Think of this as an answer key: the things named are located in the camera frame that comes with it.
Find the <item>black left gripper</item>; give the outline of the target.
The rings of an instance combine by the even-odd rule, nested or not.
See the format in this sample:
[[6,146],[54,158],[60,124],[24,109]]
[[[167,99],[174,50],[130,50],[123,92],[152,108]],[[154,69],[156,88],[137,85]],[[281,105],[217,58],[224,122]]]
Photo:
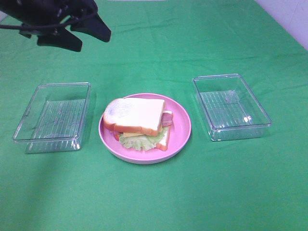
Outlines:
[[22,24],[1,24],[1,29],[18,30],[26,38],[38,35],[37,45],[80,52],[82,41],[64,29],[88,34],[109,42],[111,30],[97,15],[93,0],[2,0],[0,10]]

